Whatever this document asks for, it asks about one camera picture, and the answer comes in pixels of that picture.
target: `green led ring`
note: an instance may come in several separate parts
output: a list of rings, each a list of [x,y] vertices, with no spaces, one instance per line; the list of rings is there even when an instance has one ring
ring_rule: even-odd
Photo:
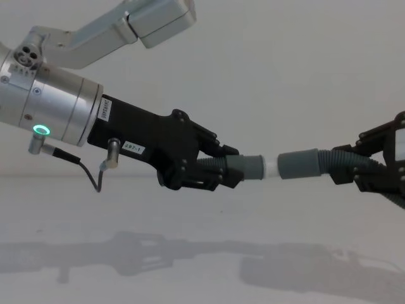
[[[49,130],[49,128],[45,125],[35,125],[33,127],[33,130],[35,133],[38,133],[40,135],[49,135],[51,133],[51,130]]]

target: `screw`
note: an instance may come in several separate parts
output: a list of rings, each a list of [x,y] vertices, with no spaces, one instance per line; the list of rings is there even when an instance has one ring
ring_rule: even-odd
[[[8,78],[7,76],[2,76],[2,77],[0,78],[0,81],[1,81],[3,84],[8,84],[9,78]]]

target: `white label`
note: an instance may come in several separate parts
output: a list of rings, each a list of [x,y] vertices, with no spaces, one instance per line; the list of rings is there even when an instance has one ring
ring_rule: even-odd
[[[142,155],[143,152],[145,151],[145,147],[139,146],[138,144],[133,144],[132,142],[129,141],[126,141],[122,148],[129,152],[137,153],[139,155]]]
[[[111,102],[111,100],[102,98],[98,118],[108,122],[112,105],[113,105],[113,103]]]

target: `black cable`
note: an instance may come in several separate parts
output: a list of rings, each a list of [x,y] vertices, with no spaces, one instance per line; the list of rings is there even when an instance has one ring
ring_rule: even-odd
[[[78,165],[84,170],[84,172],[87,174],[87,176],[89,177],[91,183],[93,184],[94,189],[97,191],[97,193],[101,192],[101,188],[103,186],[103,175],[104,172],[100,170],[99,172],[99,180],[98,180],[98,185],[96,183],[96,181],[93,178],[93,175],[91,175],[89,169],[82,163],[78,163]]]

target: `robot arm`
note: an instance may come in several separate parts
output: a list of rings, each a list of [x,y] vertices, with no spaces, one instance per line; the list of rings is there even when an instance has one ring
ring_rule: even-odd
[[[153,48],[195,22],[193,0],[125,0],[74,32],[33,27],[16,57],[23,65],[45,58],[50,65],[81,69],[138,39]]]

